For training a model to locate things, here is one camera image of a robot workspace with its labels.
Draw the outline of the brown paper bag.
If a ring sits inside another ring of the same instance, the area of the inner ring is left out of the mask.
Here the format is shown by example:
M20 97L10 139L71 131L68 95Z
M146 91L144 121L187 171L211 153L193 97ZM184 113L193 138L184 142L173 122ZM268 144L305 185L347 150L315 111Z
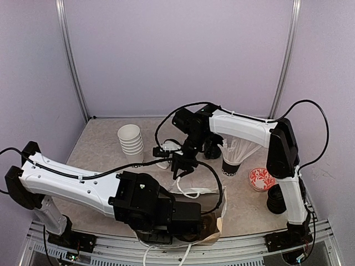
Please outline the brown paper bag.
M221 237L224 216L227 210L225 187L222 188L222 191L203 187L185 188L180 186L180 180L178 179L168 188L168 192L172 193L178 202L198 203L201 205L200 231L179 233L176 229L168 229L166 226L153 230L166 231L173 237L173 242L171 245L158 245L147 244L139 240L142 245L146 246L142 260L143 265L148 264L148 254L153 250L168 252L178 249L185 251L185 254L179 260L179 265L183 265L193 246L213 245Z

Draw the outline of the stack of white paper cups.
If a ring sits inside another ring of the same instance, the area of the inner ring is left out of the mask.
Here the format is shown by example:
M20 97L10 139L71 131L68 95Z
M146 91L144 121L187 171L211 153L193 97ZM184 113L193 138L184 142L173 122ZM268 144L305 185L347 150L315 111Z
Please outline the stack of white paper cups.
M144 161L144 144L140 127L134 124L122 126L117 136L128 163L142 163Z

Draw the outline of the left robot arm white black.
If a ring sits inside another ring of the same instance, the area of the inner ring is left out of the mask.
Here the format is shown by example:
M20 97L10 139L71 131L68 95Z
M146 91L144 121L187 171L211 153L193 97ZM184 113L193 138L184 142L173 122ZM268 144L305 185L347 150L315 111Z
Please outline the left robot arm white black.
M43 156L33 141L19 154L21 165L12 166L5 176L8 194L22 207L35 211L51 236L67 247L77 242L78 235L53 198L91 208L128 225L140 241L158 245L206 238L222 205L218 199L213 208L204 208L197 201L198 191L180 200L154 177L131 172L128 165L94 173L53 161Z

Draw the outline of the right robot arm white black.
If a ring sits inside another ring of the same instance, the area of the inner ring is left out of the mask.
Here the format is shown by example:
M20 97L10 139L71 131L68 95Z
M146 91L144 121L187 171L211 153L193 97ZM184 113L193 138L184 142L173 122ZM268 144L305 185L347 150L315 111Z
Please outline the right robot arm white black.
M309 234L311 213L306 207L301 192L301 169L298 145L292 125L286 115L276 120L261 119L227 111L208 101L200 102L202 108L196 112L183 105L168 116L172 124L187 135L178 148L161 146L156 142L154 157L173 157L173 178L177 171L192 171L196 167L196 155L211 134L225 134L250 141L268 149L267 170L276 178L283 195L287 211L287 230L284 242L295 246Z

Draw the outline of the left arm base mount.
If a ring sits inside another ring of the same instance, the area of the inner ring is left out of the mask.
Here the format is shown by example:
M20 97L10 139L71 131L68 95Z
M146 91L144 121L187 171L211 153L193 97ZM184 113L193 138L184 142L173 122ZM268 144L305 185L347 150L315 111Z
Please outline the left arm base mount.
M73 231L70 218L66 215L64 217L67 219L67 223L63 234L49 233L48 242L60 247L75 249L78 252L93 253L97 237L93 234Z

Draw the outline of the stack of black cup lids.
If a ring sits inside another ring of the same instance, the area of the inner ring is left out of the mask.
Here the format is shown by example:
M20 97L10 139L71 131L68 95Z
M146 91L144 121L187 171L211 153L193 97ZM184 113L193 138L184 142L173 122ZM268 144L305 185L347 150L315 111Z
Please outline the stack of black cup lids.
M267 208L274 214L286 211L285 201L279 184L273 185L267 192Z

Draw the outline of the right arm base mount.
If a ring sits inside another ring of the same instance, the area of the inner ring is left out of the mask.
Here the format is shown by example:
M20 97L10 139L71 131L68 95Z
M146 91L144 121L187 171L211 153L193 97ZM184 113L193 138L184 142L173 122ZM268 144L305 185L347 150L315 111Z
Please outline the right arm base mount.
M298 247L312 241L313 237L310 233L308 222L304 222L302 225L287 223L286 231L273 232L265 235L268 252Z

